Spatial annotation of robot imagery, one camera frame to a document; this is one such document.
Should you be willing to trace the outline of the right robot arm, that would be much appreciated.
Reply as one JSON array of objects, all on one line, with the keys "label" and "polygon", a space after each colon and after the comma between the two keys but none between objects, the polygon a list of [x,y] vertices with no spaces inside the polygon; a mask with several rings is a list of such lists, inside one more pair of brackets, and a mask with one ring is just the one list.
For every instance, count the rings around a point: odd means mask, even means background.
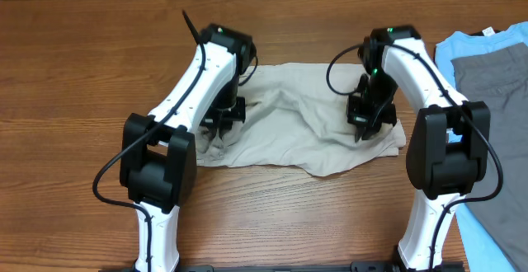
[{"label": "right robot arm", "polygon": [[490,111],[470,102],[442,76],[412,26],[374,29],[358,47],[365,68],[348,96],[346,117],[356,139],[395,124],[401,90],[416,113],[406,171],[416,192],[403,238],[387,262],[355,262],[355,271],[461,271],[442,247],[455,211],[487,170]]}]

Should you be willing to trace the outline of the beige shorts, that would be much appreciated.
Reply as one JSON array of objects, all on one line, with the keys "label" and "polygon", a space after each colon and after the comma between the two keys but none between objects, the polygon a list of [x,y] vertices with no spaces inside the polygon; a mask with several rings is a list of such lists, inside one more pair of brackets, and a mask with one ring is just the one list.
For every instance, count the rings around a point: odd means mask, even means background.
[{"label": "beige shorts", "polygon": [[353,89],[364,69],[338,64],[326,80],[324,63],[260,66],[238,89],[246,119],[233,124],[222,145],[205,128],[196,135],[200,166],[297,166],[313,176],[348,171],[377,157],[392,157],[406,143],[401,124],[383,125],[369,140],[355,142],[347,123],[347,99],[328,88]]}]

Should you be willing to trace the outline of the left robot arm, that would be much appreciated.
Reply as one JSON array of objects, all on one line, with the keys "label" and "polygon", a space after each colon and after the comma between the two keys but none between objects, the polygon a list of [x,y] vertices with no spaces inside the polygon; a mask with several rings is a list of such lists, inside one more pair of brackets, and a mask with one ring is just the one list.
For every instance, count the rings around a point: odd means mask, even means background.
[{"label": "left robot arm", "polygon": [[196,42],[189,67],[158,106],[131,114],[123,130],[120,183],[139,221],[135,271],[177,269],[178,214],[197,173],[196,132],[225,132],[246,119],[238,87],[257,58],[252,37],[214,23],[187,25]]}]

